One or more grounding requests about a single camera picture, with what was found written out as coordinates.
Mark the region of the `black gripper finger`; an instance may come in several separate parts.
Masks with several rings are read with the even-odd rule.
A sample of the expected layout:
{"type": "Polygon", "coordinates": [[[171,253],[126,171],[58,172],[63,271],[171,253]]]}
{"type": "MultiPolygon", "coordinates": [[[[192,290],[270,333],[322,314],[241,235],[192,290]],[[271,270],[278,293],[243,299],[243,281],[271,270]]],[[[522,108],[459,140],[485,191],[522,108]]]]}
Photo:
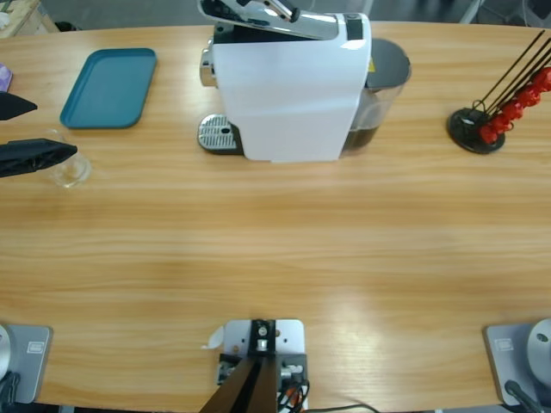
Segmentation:
{"type": "Polygon", "coordinates": [[[77,147],[51,139],[21,139],[1,145],[1,177],[25,175],[63,163],[77,147]]]}
{"type": "Polygon", "coordinates": [[[0,93],[0,120],[10,120],[37,108],[35,103],[20,96],[3,91],[0,93]]]}

